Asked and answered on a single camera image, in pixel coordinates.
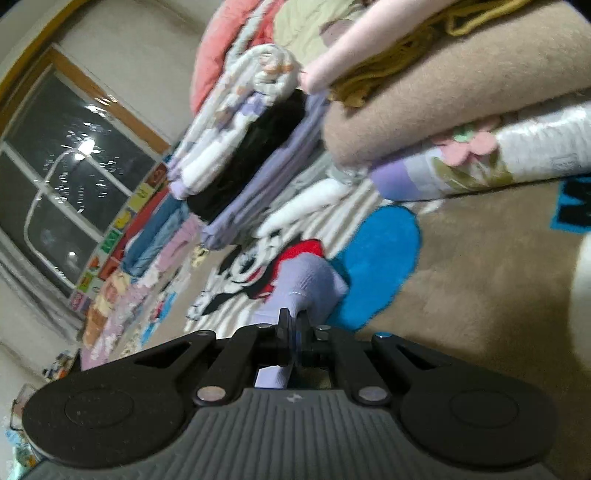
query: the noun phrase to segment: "black folded fabric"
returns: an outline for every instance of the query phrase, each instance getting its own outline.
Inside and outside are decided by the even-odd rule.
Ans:
[[[291,96],[268,108],[250,124],[226,168],[202,192],[187,198],[193,213],[212,222],[250,182],[265,160],[286,140],[306,114],[306,95]]]

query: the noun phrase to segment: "blue letter on rug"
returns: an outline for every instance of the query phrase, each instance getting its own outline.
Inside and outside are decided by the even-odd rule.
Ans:
[[[406,208],[382,207],[372,213],[331,265],[349,293],[329,319],[331,325],[358,330],[386,308],[415,269],[421,235]]]

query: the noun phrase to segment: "window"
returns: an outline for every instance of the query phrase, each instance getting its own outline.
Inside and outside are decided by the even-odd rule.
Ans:
[[[69,295],[167,145],[57,50],[37,70],[0,118],[0,228]]]

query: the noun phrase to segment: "pile of clothes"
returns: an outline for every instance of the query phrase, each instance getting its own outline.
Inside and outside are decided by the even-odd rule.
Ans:
[[[590,40],[560,0],[226,0],[194,121],[117,247],[85,349],[106,361],[190,244],[248,245],[363,182],[415,201],[590,172]]]

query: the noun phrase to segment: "wooden window trim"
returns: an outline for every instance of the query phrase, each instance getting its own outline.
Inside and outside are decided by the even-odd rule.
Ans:
[[[165,140],[121,105],[117,98],[105,92],[70,59],[54,47],[48,48],[35,62],[24,76],[22,82],[17,86],[8,102],[0,110],[0,137],[3,135],[29,91],[35,85],[35,82],[48,67],[53,67],[64,77],[68,78],[80,90],[96,101],[101,108],[104,108],[114,118],[129,128],[139,139],[146,142],[156,153],[164,154],[170,148],[170,145]]]

